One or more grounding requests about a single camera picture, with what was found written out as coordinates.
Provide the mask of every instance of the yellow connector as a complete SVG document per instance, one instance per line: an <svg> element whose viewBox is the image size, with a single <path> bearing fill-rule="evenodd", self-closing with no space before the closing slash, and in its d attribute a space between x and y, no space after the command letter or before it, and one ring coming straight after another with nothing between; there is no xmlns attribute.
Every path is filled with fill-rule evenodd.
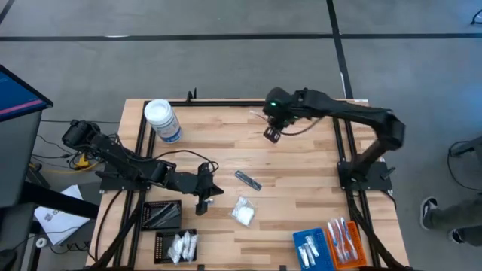
<svg viewBox="0 0 482 271"><path fill-rule="evenodd" d="M90 162L87 159L86 154L82 154L81 158L79 159L78 162L75 163L75 168L76 169L85 169L90 166Z"/></svg>

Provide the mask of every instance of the white plastic jar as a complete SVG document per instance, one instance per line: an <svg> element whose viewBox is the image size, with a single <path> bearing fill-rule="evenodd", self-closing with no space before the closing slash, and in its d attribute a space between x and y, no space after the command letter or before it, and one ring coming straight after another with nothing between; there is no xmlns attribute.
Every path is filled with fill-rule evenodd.
<svg viewBox="0 0 482 271"><path fill-rule="evenodd" d="M182 129L169 102L165 99L150 101L144 109L145 119L156 134L167 143L177 142L182 137Z"/></svg>

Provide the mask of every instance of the blue plastic container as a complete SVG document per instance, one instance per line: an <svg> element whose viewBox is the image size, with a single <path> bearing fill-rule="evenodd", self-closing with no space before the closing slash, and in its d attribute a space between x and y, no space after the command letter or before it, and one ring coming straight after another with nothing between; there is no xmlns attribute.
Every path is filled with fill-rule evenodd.
<svg viewBox="0 0 482 271"><path fill-rule="evenodd" d="M315 266L310 266L309 268L304 268L303 260L301 259L298 247L306 243L305 236L313 236L318 249L319 256L315 257ZM331 261L330 249L328 248L328 243L325 238L323 230L320 228L315 228L311 230L304 230L297 233L293 233L294 249L296 255L298 256L298 263L300 264L301 270L306 271L334 271L333 262Z"/></svg>

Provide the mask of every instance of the black tray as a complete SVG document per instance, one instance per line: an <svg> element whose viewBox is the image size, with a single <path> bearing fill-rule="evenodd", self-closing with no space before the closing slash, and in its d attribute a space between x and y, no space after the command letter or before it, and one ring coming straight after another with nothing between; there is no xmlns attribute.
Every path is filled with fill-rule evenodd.
<svg viewBox="0 0 482 271"><path fill-rule="evenodd" d="M189 230L178 230L178 231L169 231L169 232L157 232L156 233L156 241L154 244L154 264L160 263L172 263L172 259L167 256L167 251L172 245L172 241L174 241L174 236L179 234L180 237L183 237L184 233L189 231L191 235L197 234L196 229L189 229ZM194 258L192 261L196 261L197 259L197 244L196 250L194 250ZM179 260L179 263L187 262L182 257Z"/></svg>
<svg viewBox="0 0 482 271"><path fill-rule="evenodd" d="M148 228L144 226L144 223L151 217L152 213L155 213L157 210L163 208L164 206L170 204L171 202L177 204L179 206L179 214L177 217L167 221L166 223L160 225L159 227L155 228ZM142 207L142 222L141 222L141 230L167 230L167 229L180 229L181 228L181 216L182 216L182 204L181 200L167 200L167 201L159 201L159 202L144 202Z"/></svg>

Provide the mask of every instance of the black floor stripe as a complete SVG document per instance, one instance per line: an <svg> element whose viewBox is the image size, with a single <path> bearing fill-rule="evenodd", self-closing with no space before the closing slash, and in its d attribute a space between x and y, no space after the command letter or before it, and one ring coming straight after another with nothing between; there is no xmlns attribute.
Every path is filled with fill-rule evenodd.
<svg viewBox="0 0 482 271"><path fill-rule="evenodd" d="M8 0L7 4L3 7L2 12L0 13L0 24L2 24L3 19L5 19L5 16L7 16L8 11L14 4L15 0Z"/></svg>
<svg viewBox="0 0 482 271"><path fill-rule="evenodd" d="M348 68L346 67L345 53L343 52L343 45L341 44L340 29L338 28L337 14L334 10L333 0L326 0L328 6L328 13L330 15L331 29L333 30L334 47L337 51L338 65L340 72L343 75L343 86L345 89L345 97L353 99L352 85L349 82Z"/></svg>
<svg viewBox="0 0 482 271"><path fill-rule="evenodd" d="M451 39L482 38L482 33L341 34L340 37L341 39Z"/></svg>
<svg viewBox="0 0 482 271"><path fill-rule="evenodd" d="M279 33L279 34L212 34L212 35L116 35L116 36L17 36L0 37L0 41L227 41L227 40L313 40L333 38L332 34Z"/></svg>

